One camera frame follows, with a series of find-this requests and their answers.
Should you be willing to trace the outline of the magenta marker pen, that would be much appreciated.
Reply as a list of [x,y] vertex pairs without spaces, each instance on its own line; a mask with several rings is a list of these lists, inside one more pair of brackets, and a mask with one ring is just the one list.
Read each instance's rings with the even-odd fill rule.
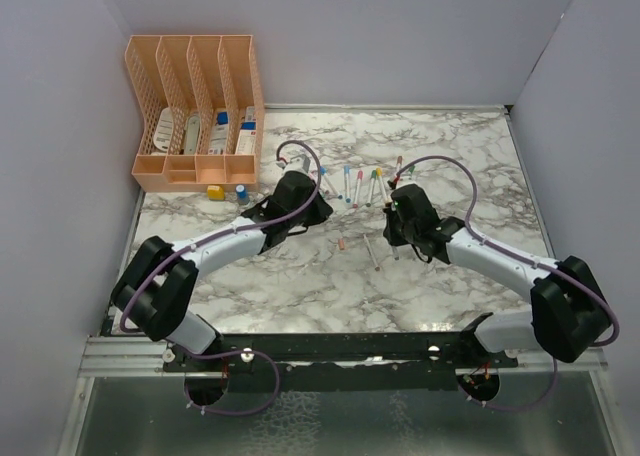
[[318,186],[319,194],[324,198],[328,197],[330,195],[330,192],[325,187],[324,183],[318,180],[318,173],[315,170],[312,170],[309,172],[309,176],[314,181],[314,183]]

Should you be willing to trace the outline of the peach marker pen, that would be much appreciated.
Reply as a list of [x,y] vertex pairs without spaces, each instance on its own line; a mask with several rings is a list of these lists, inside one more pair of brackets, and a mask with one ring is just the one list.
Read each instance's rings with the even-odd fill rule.
[[365,246],[367,248],[368,254],[369,254],[370,258],[371,258],[374,270],[376,272],[379,272],[381,270],[381,267],[380,267],[378,258],[376,256],[375,251],[373,249],[373,246],[372,246],[372,244],[371,244],[371,242],[370,242],[370,240],[369,240],[369,238],[368,238],[368,236],[366,234],[363,235],[363,240],[364,240]]

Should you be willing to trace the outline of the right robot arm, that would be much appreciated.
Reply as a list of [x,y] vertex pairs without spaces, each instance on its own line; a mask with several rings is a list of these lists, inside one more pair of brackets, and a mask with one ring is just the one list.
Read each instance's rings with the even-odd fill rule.
[[525,311],[484,315],[468,326],[459,354],[469,366],[481,367],[502,351],[537,349],[572,363],[613,326],[591,269],[575,256],[537,258],[474,236],[463,220],[440,217],[414,183],[394,189],[384,213],[391,246],[409,245],[427,261],[475,271],[528,303]]

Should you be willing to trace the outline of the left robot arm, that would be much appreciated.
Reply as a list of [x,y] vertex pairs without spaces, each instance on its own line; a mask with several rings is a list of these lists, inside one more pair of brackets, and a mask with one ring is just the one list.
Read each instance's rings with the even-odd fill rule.
[[265,253],[295,227],[307,230],[332,213],[308,175],[287,171],[271,195],[218,230],[174,243],[146,239],[114,286],[111,303],[123,322],[131,321],[154,342],[183,347],[195,368],[210,370],[220,361],[221,334],[188,309],[198,279]]

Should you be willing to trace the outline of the cyan marker pen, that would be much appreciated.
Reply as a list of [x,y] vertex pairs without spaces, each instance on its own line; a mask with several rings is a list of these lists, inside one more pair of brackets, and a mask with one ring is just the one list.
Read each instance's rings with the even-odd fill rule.
[[335,187],[335,185],[333,184],[333,182],[330,179],[330,176],[327,172],[327,170],[325,169],[324,166],[320,167],[320,173],[321,173],[321,177],[322,177],[322,181],[324,182],[324,184],[327,186],[328,191],[335,196],[338,199],[342,199],[343,195],[342,193]]

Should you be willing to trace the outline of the yellow marker pen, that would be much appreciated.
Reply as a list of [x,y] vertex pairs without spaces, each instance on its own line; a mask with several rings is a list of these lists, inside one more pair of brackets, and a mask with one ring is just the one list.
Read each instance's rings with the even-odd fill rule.
[[376,168],[376,178],[377,178],[377,182],[379,184],[379,188],[380,188],[380,193],[381,193],[381,199],[383,204],[386,204],[388,201],[388,195],[387,195],[387,190],[385,187],[385,182],[382,176],[382,170],[381,168]]

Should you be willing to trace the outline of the green marker pen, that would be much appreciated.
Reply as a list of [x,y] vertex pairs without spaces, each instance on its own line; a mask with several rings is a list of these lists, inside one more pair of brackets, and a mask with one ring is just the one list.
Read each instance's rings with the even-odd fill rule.
[[377,185],[377,171],[372,170],[369,184],[368,184],[368,193],[367,193],[367,198],[365,203],[366,207],[370,207],[372,205],[372,200],[373,200],[376,185]]

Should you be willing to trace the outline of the light blue marker pen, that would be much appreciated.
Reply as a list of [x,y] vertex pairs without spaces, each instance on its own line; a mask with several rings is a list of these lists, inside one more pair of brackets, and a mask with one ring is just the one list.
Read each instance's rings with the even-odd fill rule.
[[351,204],[351,179],[350,179],[350,167],[345,165],[343,168],[344,176],[344,199],[347,204]]

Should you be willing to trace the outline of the pink marker pen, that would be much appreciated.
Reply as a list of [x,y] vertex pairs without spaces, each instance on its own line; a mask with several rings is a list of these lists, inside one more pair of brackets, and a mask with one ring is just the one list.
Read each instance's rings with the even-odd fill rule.
[[354,196],[353,196],[353,199],[352,199],[352,207],[353,208],[358,208],[359,207],[359,198],[360,198],[360,193],[361,193],[362,180],[363,180],[363,170],[358,170],[357,177],[356,177],[355,192],[354,192]]

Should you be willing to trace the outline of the blue round stamp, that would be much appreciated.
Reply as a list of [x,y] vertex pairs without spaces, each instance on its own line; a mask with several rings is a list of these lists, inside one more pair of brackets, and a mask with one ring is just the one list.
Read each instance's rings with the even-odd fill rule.
[[244,185],[236,186],[236,199],[239,205],[244,206],[250,203],[248,191]]

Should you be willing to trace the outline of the white cardboard box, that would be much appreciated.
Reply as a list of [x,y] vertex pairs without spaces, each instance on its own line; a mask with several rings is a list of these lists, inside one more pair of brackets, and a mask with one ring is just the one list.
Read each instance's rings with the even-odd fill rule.
[[257,123],[245,121],[241,124],[237,144],[236,155],[250,155],[255,153],[257,141]]

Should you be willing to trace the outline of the yellow rectangular stamp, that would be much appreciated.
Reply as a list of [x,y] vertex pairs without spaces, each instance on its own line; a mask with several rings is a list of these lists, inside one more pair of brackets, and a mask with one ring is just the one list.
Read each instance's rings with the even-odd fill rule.
[[224,201],[225,190],[218,185],[209,185],[206,190],[207,197],[212,201]]

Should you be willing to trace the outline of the small white red box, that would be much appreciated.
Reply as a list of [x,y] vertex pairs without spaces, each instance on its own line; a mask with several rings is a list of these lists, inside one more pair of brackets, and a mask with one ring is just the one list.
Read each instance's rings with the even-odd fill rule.
[[255,123],[256,122],[256,110],[254,106],[248,106],[245,110],[244,115],[245,123]]

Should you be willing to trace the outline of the peach plastic desk organizer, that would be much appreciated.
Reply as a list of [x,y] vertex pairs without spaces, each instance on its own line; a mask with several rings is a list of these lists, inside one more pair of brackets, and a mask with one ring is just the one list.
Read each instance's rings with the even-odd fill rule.
[[[253,36],[134,35],[125,64],[143,118],[132,175],[145,192],[203,192],[209,185],[258,189],[265,104]],[[255,153],[236,155],[248,106],[256,110]],[[165,107],[172,111],[174,129],[163,153],[155,150],[152,136]],[[224,154],[209,155],[220,111],[228,113],[227,146]],[[198,146],[194,155],[183,155],[185,124],[193,114],[201,119]]]

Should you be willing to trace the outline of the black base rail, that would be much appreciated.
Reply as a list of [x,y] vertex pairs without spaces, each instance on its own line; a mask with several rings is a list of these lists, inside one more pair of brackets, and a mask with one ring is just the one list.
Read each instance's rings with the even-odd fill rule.
[[391,389],[454,391],[456,373],[514,368],[468,329],[451,332],[227,334],[204,358],[176,349],[164,371],[202,390],[236,393]]

